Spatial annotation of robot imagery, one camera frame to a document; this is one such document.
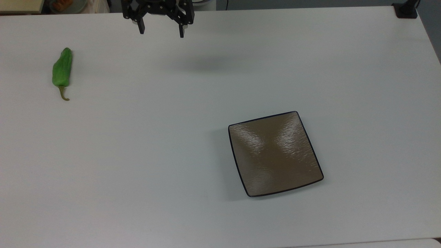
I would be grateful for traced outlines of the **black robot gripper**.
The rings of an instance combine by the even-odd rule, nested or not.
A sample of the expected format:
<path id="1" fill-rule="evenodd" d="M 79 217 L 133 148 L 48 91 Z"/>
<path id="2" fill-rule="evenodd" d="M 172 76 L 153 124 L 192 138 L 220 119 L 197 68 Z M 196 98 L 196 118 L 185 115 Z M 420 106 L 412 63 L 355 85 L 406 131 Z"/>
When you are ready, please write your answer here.
<path id="1" fill-rule="evenodd" d="M 193 3 L 181 0 L 136 0 L 137 7 L 132 7 L 133 0 L 121 0 L 122 15 L 124 19 L 130 19 L 137 24 L 139 33 L 145 31 L 143 17 L 145 14 L 168 15 L 178 24 L 180 38 L 184 38 L 184 32 L 188 25 L 194 23 Z"/>

